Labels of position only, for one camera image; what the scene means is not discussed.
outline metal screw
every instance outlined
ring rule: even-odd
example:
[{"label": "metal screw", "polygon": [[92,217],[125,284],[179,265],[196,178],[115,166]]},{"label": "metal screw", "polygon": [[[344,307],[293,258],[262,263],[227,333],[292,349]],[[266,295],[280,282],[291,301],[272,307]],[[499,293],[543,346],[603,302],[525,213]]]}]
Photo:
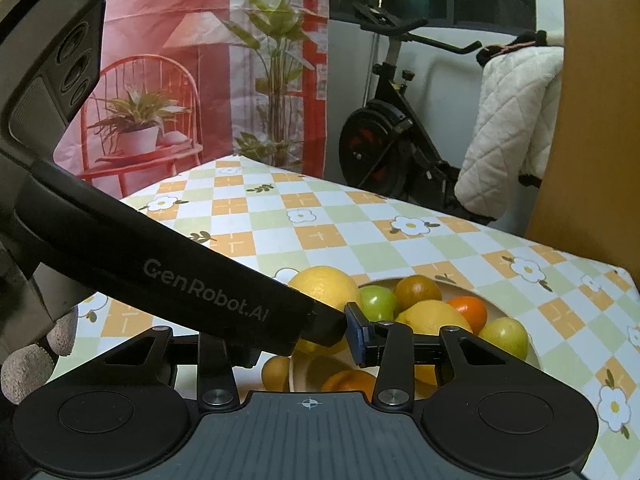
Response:
[{"label": "metal screw", "polygon": [[378,400],[387,406],[400,406],[409,400],[409,394],[404,390],[390,388],[380,392]]},{"label": "metal screw", "polygon": [[232,400],[234,400],[234,396],[231,392],[223,390],[222,388],[214,388],[202,394],[202,402],[205,402],[209,406],[224,406]]}]

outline chair backrest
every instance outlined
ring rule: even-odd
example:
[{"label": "chair backrest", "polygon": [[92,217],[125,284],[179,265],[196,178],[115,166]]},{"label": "chair backrest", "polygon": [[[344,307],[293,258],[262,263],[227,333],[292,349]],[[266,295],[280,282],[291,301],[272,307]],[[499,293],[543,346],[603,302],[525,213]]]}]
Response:
[{"label": "chair backrest", "polygon": [[554,141],[527,238],[640,285],[640,0],[564,0]]},{"label": "chair backrest", "polygon": [[192,145],[202,144],[200,99],[196,83],[177,61],[156,54],[139,54],[120,59],[100,72],[100,81],[80,110],[82,168],[88,170],[97,158],[116,150],[117,136],[98,134],[99,128],[88,128],[108,117],[104,99],[126,98],[127,90],[162,92],[191,112],[165,120],[166,132],[178,130],[189,137]]}]

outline backdrop tapestry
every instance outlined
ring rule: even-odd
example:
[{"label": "backdrop tapestry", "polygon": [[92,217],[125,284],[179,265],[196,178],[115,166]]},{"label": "backdrop tapestry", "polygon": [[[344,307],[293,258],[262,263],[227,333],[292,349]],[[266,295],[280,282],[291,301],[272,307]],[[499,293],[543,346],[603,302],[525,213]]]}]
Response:
[{"label": "backdrop tapestry", "polygon": [[231,153],[322,176],[327,21],[328,0],[107,0],[54,160],[117,198]]}]

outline gray ribbed panel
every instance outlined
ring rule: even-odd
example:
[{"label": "gray ribbed panel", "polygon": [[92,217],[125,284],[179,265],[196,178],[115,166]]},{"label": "gray ribbed panel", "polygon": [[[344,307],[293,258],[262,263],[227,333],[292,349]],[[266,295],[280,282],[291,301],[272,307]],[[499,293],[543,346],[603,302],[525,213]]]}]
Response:
[{"label": "gray ribbed panel", "polygon": [[[306,408],[305,399],[318,405]],[[405,415],[361,394],[259,392],[242,410],[205,416],[166,462],[131,480],[478,480],[446,462]],[[565,475],[562,480],[577,479]],[[58,480],[38,473],[33,480]]]}]

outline floral tablecloth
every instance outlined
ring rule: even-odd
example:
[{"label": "floral tablecloth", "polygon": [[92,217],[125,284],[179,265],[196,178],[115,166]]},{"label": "floral tablecloth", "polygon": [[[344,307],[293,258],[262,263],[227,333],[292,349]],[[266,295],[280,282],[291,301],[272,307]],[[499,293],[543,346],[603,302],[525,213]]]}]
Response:
[{"label": "floral tablecloth", "polygon": [[[585,475],[640,478],[640,296],[625,270],[238,156],[123,202],[282,281],[329,265],[359,283],[419,273],[475,291],[522,322],[544,371],[596,407],[600,433]],[[191,333],[99,293],[80,316],[57,375],[154,324]],[[260,388],[259,369],[236,370],[238,382]],[[193,395],[193,369],[180,371],[177,389]]]}]

